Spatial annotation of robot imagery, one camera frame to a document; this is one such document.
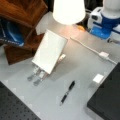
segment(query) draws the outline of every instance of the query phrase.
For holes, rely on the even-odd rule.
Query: white table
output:
[[[64,26],[60,27],[55,21],[53,24],[49,29],[65,36]],[[74,34],[76,39],[98,52],[108,52],[111,59],[120,61],[119,45],[108,44],[88,33],[78,33]],[[33,70],[32,58],[9,66],[3,47],[0,47],[0,80],[42,120],[102,120],[86,105],[99,86],[92,81],[93,78],[98,73],[107,76],[115,65],[72,40],[68,41],[64,53],[66,58],[36,87],[27,80]],[[65,103],[59,106],[73,80],[76,82],[75,87]]]

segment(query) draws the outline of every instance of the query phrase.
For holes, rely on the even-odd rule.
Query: pen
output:
[[[60,106],[64,103],[64,101],[66,100],[69,92],[72,90],[72,88],[74,87],[74,85],[75,85],[75,81],[73,81],[73,82],[70,84],[70,86],[69,86],[69,88],[68,88],[68,91],[65,93],[65,95],[63,96],[63,98],[62,98],[62,100],[61,100],[61,102],[60,102]]]

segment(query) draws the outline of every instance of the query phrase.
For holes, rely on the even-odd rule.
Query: white lampshade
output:
[[[65,25],[82,21],[85,17],[84,0],[54,0],[53,17]]]

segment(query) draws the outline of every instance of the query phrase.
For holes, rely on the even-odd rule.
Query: black device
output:
[[[87,106],[104,120],[120,120],[120,63],[100,85]]]

